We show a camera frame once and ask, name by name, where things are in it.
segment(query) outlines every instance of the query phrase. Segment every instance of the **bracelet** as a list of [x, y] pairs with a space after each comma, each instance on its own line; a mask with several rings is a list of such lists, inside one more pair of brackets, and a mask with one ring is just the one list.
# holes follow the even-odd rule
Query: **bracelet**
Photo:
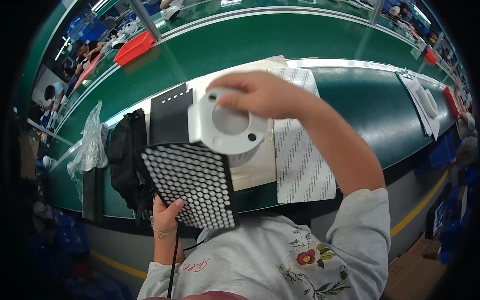
[[160, 231], [160, 230], [158, 230], [157, 228], [155, 228], [155, 226], [153, 225], [153, 216], [150, 216], [150, 224], [152, 225], [153, 231], [154, 231], [156, 234], [158, 234], [158, 238], [161, 239], [161, 240], [163, 240], [163, 238], [164, 238], [165, 236], [167, 236], [167, 235], [171, 234], [172, 232], [174, 232], [174, 231], [178, 228], [178, 226], [179, 226], [178, 224], [175, 225], [175, 228], [174, 228], [172, 231], [170, 231], [170, 232]]

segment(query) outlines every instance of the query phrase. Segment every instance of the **black cable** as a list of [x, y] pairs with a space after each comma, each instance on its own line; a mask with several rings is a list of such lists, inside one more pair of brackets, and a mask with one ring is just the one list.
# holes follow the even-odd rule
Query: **black cable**
[[177, 240], [175, 241], [175, 250], [173, 251], [172, 270], [170, 271], [170, 282], [168, 283], [167, 298], [171, 299], [173, 287], [173, 274], [175, 273], [175, 261], [177, 260], [177, 248], [179, 247], [179, 233], [177, 231]]
[[204, 239], [203, 241], [199, 242], [198, 244], [196, 244], [196, 245], [193, 245], [193, 246], [191, 246], [191, 247], [188, 247], [188, 248], [185, 248], [185, 249], [183, 249], [183, 250], [184, 250], [184, 251], [187, 251], [187, 250], [193, 249], [193, 248], [195, 248], [195, 247], [197, 247], [197, 246], [201, 245], [201, 244], [202, 244], [204, 241], [205, 241], [205, 239]]

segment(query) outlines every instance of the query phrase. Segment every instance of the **plastic bag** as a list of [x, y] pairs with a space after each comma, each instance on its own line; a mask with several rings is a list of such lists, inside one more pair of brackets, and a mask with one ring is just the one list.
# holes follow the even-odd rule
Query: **plastic bag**
[[105, 131], [105, 124], [100, 124], [99, 116], [101, 108], [102, 101], [99, 101], [88, 115], [85, 127], [82, 130], [83, 137], [80, 149], [73, 161], [67, 164], [67, 172], [70, 178], [77, 182], [78, 198], [80, 201], [83, 200], [83, 185], [82, 181], [75, 176], [75, 173], [78, 172], [82, 174], [93, 168], [104, 168], [108, 164], [105, 145], [102, 143], [102, 132]]

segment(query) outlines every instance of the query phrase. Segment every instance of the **black bag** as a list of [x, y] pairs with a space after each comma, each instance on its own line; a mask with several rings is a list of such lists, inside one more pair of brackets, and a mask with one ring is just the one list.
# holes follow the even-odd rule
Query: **black bag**
[[152, 189], [137, 171], [135, 150], [147, 146], [144, 111], [139, 108], [123, 119], [112, 131], [108, 160], [111, 184], [114, 190], [135, 211], [138, 227], [150, 227], [150, 221], [142, 222], [144, 210], [153, 210]]

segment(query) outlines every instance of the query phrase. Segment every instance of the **red plastic bin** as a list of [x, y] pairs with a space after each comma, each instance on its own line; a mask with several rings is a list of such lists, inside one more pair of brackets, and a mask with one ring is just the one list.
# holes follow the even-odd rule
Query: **red plastic bin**
[[125, 43], [125, 45], [120, 48], [120, 51], [117, 53], [113, 61], [123, 67], [129, 61], [147, 52], [153, 44], [154, 41], [152, 36], [148, 31], [145, 31]]
[[427, 49], [427, 54], [423, 58], [423, 61], [429, 66], [434, 66], [437, 63], [438, 58], [430, 51], [430, 49]]
[[460, 118], [460, 114], [458, 113], [458, 109], [456, 108], [455, 101], [453, 99], [453, 90], [447, 85], [444, 88], [445, 98], [447, 98], [448, 105], [450, 106], [450, 110], [452, 111], [455, 118]]

